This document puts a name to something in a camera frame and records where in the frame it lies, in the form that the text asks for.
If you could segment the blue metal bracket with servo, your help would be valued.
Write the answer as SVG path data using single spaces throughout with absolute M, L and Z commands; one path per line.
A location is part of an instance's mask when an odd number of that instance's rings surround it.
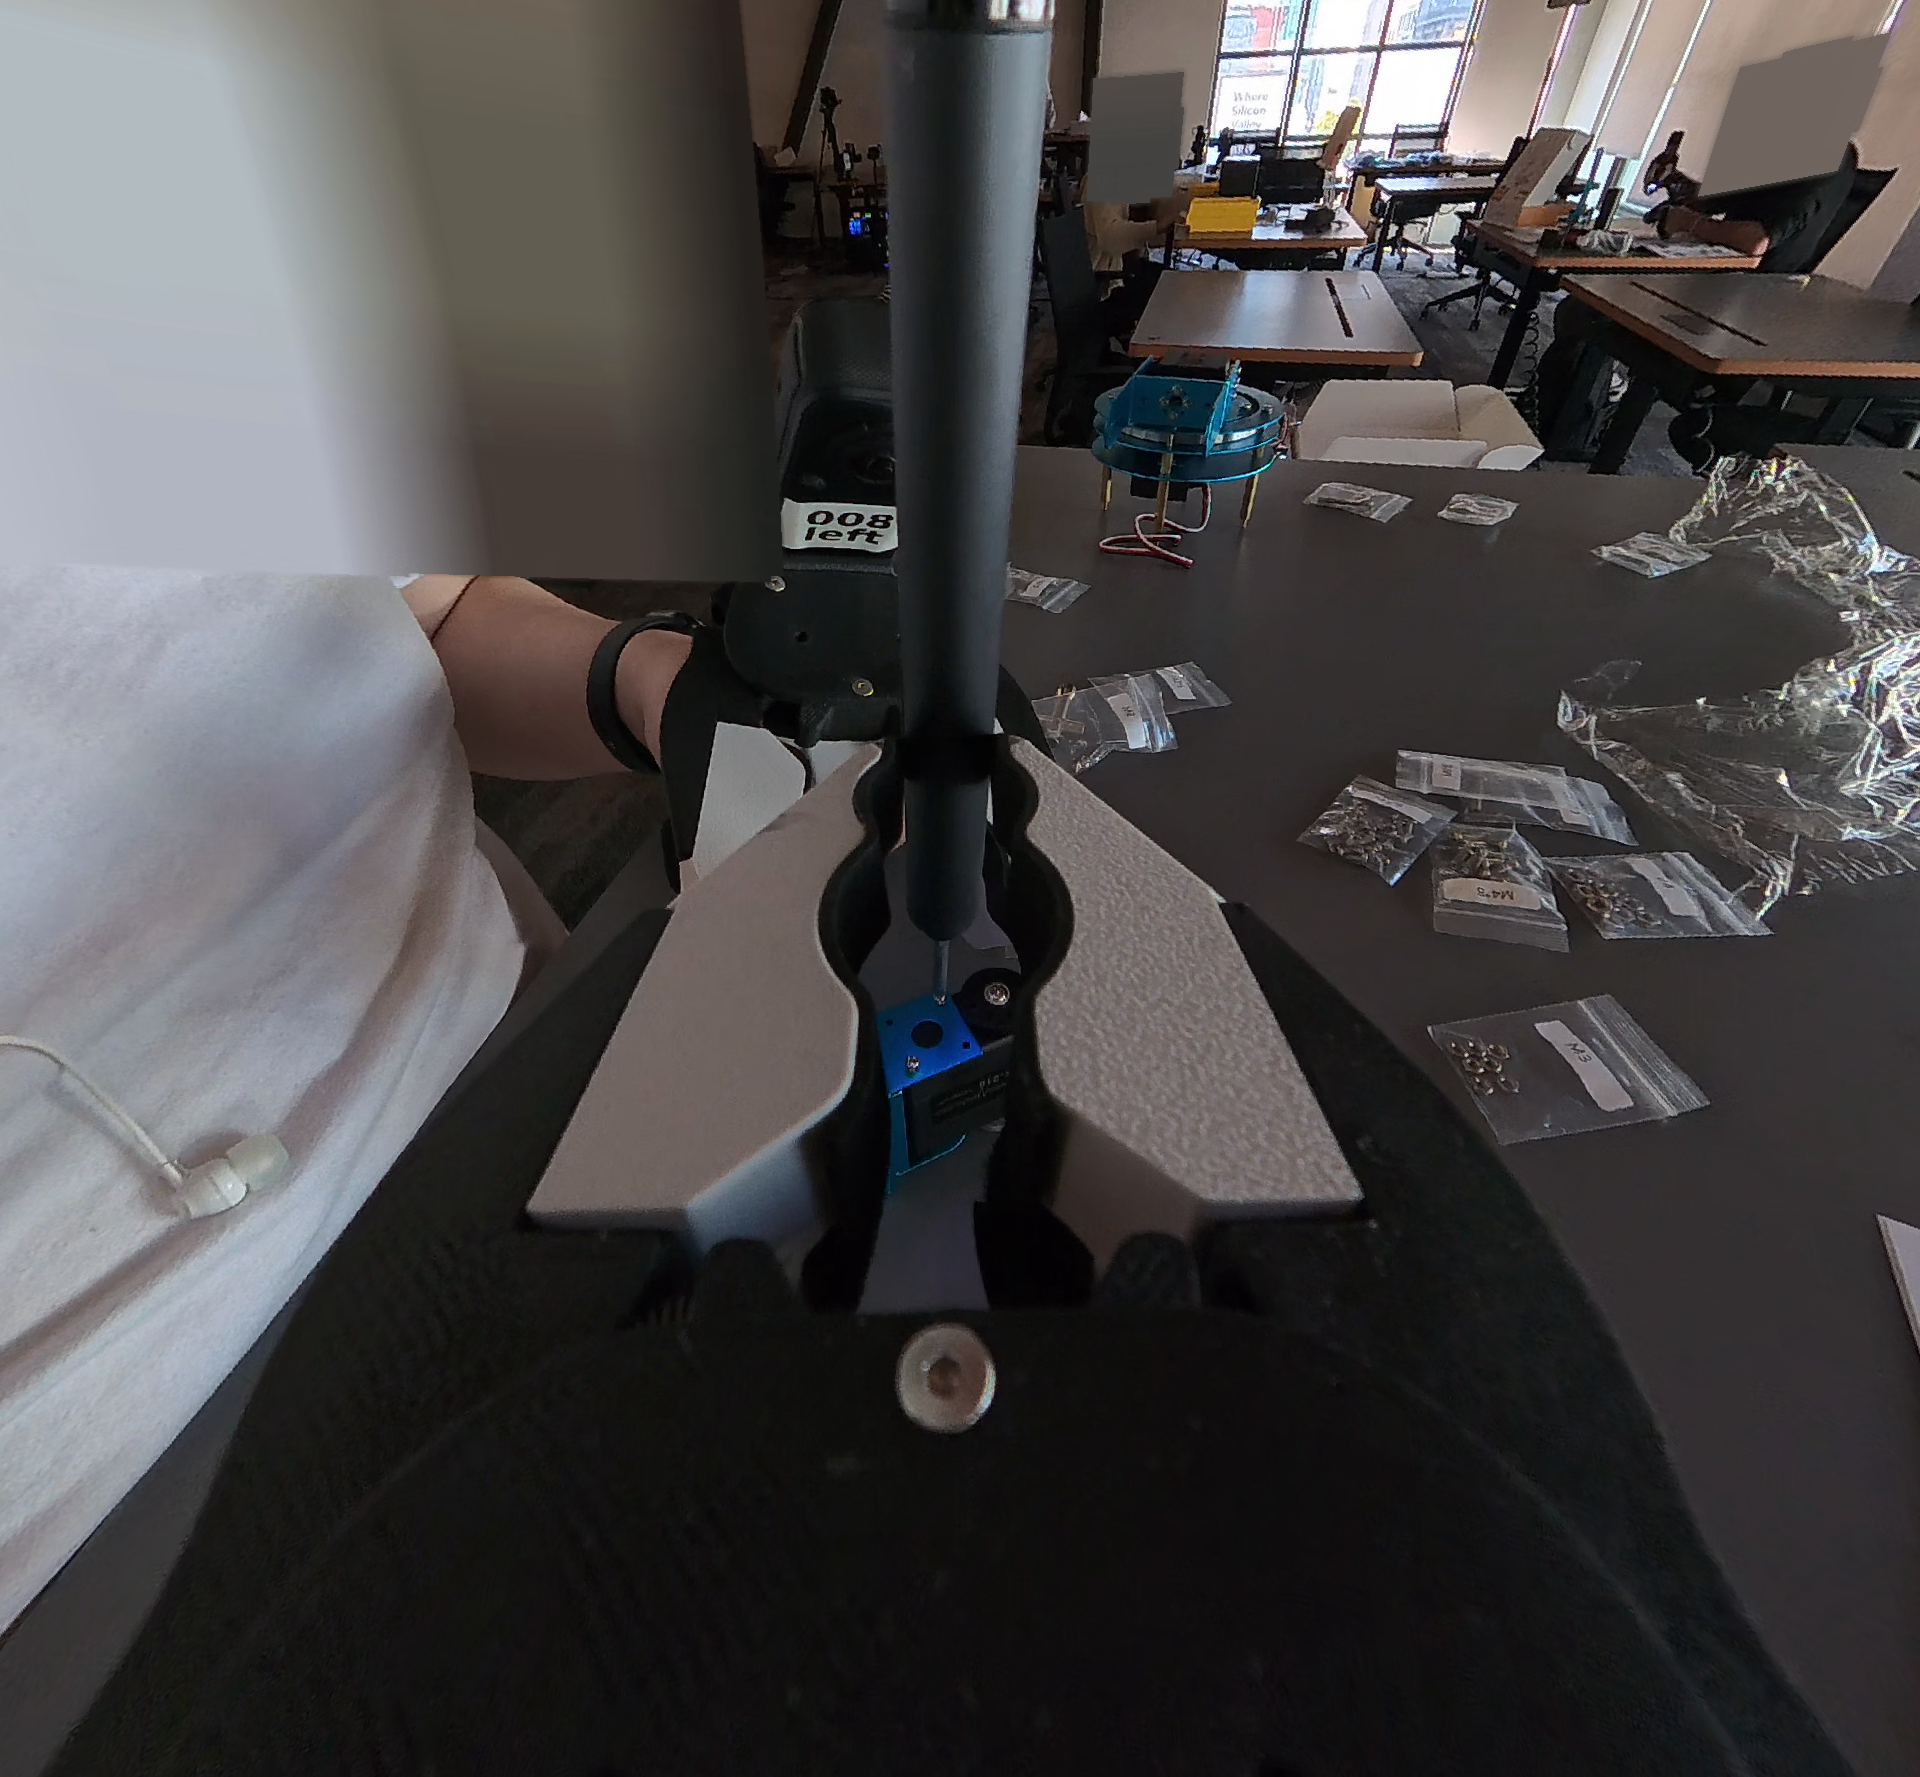
M 1004 1124 L 1021 991 L 1021 972 L 985 967 L 951 996 L 915 996 L 878 1015 L 890 1119 L 886 1191 Z

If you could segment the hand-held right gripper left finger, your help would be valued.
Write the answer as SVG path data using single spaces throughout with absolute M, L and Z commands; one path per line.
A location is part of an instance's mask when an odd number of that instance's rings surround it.
M 719 737 L 683 893 L 532 1194 L 549 1229 L 644 1229 L 695 1253 L 756 1239 L 806 1251 L 828 1227 L 810 1131 L 847 1096 L 856 1001 L 822 904 L 865 835 L 875 740 L 805 755 Z

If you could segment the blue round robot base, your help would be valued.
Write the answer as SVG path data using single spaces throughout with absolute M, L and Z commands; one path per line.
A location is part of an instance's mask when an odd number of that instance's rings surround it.
M 1214 497 L 1239 493 L 1239 523 L 1248 526 L 1261 476 L 1283 459 L 1286 442 L 1283 402 L 1243 384 L 1239 364 L 1224 376 L 1196 376 L 1145 362 L 1096 403 L 1099 509 L 1110 509 L 1119 481 L 1141 504 L 1134 526 L 1097 548 L 1187 569 L 1184 542 L 1209 529 Z

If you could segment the grey table with wood edge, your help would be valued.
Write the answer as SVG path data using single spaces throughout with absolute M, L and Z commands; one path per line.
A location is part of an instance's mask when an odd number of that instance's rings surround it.
M 1698 240 L 1664 240 L 1634 231 L 1570 235 L 1563 229 L 1479 221 L 1470 263 L 1509 283 L 1516 301 L 1558 294 L 1569 277 L 1596 275 L 1732 275 L 1760 263 L 1756 253 Z
M 1573 373 L 1584 398 L 1600 361 L 1628 384 L 1591 468 L 1619 473 L 1655 403 L 1675 407 L 1675 449 L 1708 473 L 1731 455 L 1842 444 L 1873 403 L 1917 403 L 1919 310 L 1828 277 L 1755 272 L 1573 275 L 1597 318 Z
M 1425 355 L 1384 279 L 1366 270 L 1167 272 L 1129 349 L 1309 373 L 1413 369 Z

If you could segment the white upholstered seat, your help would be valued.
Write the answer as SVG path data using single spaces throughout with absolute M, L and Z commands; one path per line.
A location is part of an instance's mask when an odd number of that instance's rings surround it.
M 1327 379 L 1294 431 L 1307 463 L 1530 468 L 1541 439 L 1501 389 L 1441 379 Z

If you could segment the black office chair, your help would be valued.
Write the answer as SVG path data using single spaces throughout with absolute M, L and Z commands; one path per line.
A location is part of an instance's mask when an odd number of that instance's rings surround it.
M 1042 217 L 1040 250 L 1055 330 L 1045 442 L 1085 449 L 1096 429 L 1097 400 L 1127 383 L 1136 358 L 1114 345 L 1091 265 L 1085 211 L 1071 206 Z

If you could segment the crumpled clear plastic wrap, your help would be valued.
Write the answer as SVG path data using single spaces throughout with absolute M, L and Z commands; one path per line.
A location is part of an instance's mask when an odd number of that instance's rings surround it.
M 1804 455 L 1722 459 L 1660 539 L 1753 552 L 1836 611 L 1842 642 L 1732 699 L 1634 707 L 1639 666 L 1565 689 L 1558 725 L 1658 817 L 1738 865 L 1763 916 L 1790 897 L 1919 865 L 1919 562 Z

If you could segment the black wristband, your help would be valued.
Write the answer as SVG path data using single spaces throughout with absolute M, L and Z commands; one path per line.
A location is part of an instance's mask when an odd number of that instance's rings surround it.
M 631 729 L 619 707 L 617 674 L 627 647 L 646 633 L 695 634 L 703 621 L 691 611 L 647 611 L 612 624 L 595 649 L 587 681 L 585 711 L 596 737 L 611 757 L 641 775 L 659 775 L 654 749 Z

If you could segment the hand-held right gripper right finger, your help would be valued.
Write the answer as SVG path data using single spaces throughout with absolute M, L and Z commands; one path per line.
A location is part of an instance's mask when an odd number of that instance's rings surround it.
M 1023 989 L 989 1200 L 1089 1251 L 1355 1213 L 1362 1188 L 1219 895 L 1021 737 L 994 781 Z

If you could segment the dark grey desk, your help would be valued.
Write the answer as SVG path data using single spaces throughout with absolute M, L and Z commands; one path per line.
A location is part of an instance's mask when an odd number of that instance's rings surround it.
M 805 1316 L 742 1253 L 681 1324 L 503 1419 L 525 1646 L 509 1772 L 1917 1772 L 1917 897 L 1526 971 L 1281 868 L 1397 740 L 1516 755 L 1606 654 L 1748 685 L 1836 640 L 1751 569 L 1579 574 L 1669 479 L 1548 473 L 1501 530 L 1268 493 L 1165 584 L 1248 687 L 1234 762 L 1127 794 L 1255 936 L 1366 1211 L 1239 1229 L 1205 1301 L 971 1316 L 997 1398 L 910 1422 L 907 1318 Z M 1501 1144 L 1430 1028 L 1615 996 L 1709 1098 Z

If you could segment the open cardboard box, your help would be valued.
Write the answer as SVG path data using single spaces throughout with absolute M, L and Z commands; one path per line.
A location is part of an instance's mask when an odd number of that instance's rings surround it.
M 1586 131 L 1567 126 L 1530 132 L 1519 156 L 1502 172 L 1484 221 L 1519 228 L 1532 221 L 1530 211 L 1555 211 L 1563 179 L 1579 166 L 1588 144 Z

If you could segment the person's left forearm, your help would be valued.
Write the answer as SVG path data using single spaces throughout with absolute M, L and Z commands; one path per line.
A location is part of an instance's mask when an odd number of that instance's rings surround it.
M 584 779 L 622 767 L 585 711 L 590 661 L 615 621 L 518 577 L 420 575 L 399 592 L 436 649 L 476 772 Z M 692 650 L 692 636 L 646 633 L 619 666 L 619 707 L 657 760 L 663 707 Z

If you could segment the white wired earbud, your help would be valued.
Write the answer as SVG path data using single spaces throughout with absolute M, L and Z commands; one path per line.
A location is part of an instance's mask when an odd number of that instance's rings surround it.
M 169 1190 L 181 1213 L 213 1218 L 244 1205 L 273 1188 L 293 1165 L 290 1149 L 274 1137 L 249 1137 L 201 1163 L 181 1163 L 83 1066 L 54 1044 L 25 1036 L 3 1036 L 3 1049 L 49 1064 L 67 1086 L 81 1093 L 88 1113 L 100 1121 L 130 1157 Z

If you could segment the clear bag of nuts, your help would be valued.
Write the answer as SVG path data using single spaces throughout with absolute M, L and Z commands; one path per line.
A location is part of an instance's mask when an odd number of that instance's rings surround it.
M 1702 1084 L 1615 996 L 1435 1023 L 1430 1038 L 1501 1144 L 1614 1130 L 1709 1106 Z

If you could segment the black electric screwdriver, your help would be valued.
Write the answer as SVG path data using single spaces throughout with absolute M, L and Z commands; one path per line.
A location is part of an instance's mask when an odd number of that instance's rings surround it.
M 984 890 L 1055 0 L 883 0 L 907 908 Z

